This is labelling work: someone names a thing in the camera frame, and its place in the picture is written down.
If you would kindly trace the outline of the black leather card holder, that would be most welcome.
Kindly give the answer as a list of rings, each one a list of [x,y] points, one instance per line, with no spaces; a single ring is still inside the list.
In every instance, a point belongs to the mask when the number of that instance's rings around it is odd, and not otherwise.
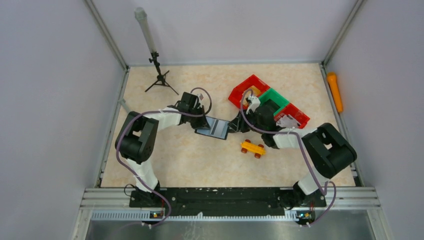
[[[198,135],[226,140],[229,133],[229,121],[206,116],[209,129],[196,129],[194,132]]]

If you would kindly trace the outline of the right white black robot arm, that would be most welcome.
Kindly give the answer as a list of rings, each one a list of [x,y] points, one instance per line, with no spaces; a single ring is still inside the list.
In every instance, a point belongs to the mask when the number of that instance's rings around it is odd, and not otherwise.
[[[331,123],[325,122],[313,130],[289,128],[277,123],[271,110],[268,106],[241,110],[229,122],[228,131],[257,132],[273,149],[300,149],[308,173],[293,185],[282,204],[307,206],[315,197],[325,196],[331,179],[357,159],[357,152]]]

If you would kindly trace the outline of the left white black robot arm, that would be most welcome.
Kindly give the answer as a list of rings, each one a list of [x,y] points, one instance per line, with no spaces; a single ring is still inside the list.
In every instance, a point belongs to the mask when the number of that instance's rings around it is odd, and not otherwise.
[[[211,109],[211,105],[205,108],[200,94],[184,92],[175,104],[162,109],[128,113],[114,144],[116,159],[132,173],[147,206],[156,206],[161,198],[159,180],[150,161],[157,133],[186,123],[194,130],[209,130],[207,114]]]

